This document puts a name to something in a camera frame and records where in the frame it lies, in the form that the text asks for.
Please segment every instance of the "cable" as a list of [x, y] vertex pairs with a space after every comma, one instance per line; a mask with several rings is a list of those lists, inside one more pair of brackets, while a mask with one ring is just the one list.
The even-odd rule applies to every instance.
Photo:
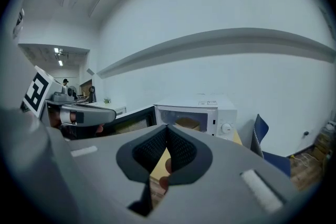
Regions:
[[315, 157], [311, 156], [311, 155], [308, 154], [308, 153], [302, 153], [302, 156], [304, 156], [304, 155], [308, 155], [309, 157], [313, 158], [315, 161], [320, 162], [318, 159], [316, 159]]
[[302, 162], [302, 164], [303, 164], [305, 167], [308, 167], [308, 163], [307, 163], [307, 164], [305, 164], [305, 162], [304, 162], [302, 159], [295, 158], [295, 157], [294, 157], [294, 155], [291, 155], [290, 157], [291, 157], [291, 158], [293, 158], [293, 159], [297, 159], [297, 160], [301, 161], [301, 162]]
[[307, 163], [305, 163], [302, 159], [295, 158], [294, 155], [291, 155], [290, 157], [293, 158], [293, 159], [297, 159], [298, 161], [301, 161], [302, 164], [303, 164], [305, 167], [309, 167], [309, 159], [308, 159], [305, 155], [308, 155], [309, 157], [315, 159], [317, 162], [320, 162], [318, 159], [316, 159], [315, 157], [311, 156], [311, 155], [308, 154], [308, 153], [302, 153], [301, 155], [302, 155], [302, 157], [304, 157], [304, 158], [307, 160]]

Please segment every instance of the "blue chair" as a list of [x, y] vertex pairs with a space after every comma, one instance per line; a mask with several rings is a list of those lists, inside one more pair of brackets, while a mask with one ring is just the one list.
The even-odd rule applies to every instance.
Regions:
[[264, 158], [269, 163], [283, 171], [290, 177], [290, 160], [289, 158], [267, 153], [261, 150], [260, 143], [268, 132], [267, 123], [257, 115], [256, 122], [254, 123], [251, 150], [257, 153], [260, 157]]

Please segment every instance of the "wooden floor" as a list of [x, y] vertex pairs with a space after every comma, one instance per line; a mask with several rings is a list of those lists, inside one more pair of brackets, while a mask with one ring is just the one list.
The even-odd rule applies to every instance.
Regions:
[[[305, 190], [322, 179], [322, 163], [308, 155], [305, 155], [306, 153], [312, 155], [312, 150], [307, 150], [298, 154], [295, 156], [297, 159], [290, 159], [290, 180], [299, 190]], [[152, 205], [154, 209], [164, 197], [165, 190], [160, 187], [159, 181], [153, 177], [151, 177], [150, 186]]]
[[322, 162], [306, 154], [312, 156], [312, 150], [296, 155], [296, 159], [290, 159], [290, 180], [299, 190], [305, 190], [322, 179]]
[[152, 206], [154, 209], [162, 200], [165, 190], [160, 187], [159, 181], [153, 177], [151, 177], [150, 180], [150, 187], [151, 187]]

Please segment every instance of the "microwave knob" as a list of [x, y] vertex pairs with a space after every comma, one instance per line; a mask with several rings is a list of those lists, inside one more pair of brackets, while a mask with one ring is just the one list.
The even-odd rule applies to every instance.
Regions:
[[223, 131], [223, 133], [225, 133], [225, 134], [231, 132], [231, 129], [232, 129], [232, 127], [231, 127], [231, 125], [230, 125], [229, 123], [224, 123], [224, 124], [222, 125], [222, 131]]

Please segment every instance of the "microwave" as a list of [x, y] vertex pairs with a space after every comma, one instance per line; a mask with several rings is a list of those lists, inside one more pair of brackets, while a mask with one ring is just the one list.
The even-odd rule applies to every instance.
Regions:
[[237, 110], [225, 95], [195, 95], [168, 98], [135, 111], [118, 115], [104, 125], [98, 136], [127, 133], [157, 124], [194, 124], [192, 129], [233, 140]]
[[154, 104], [156, 123], [189, 127], [233, 140], [237, 109], [223, 94], [171, 97]]

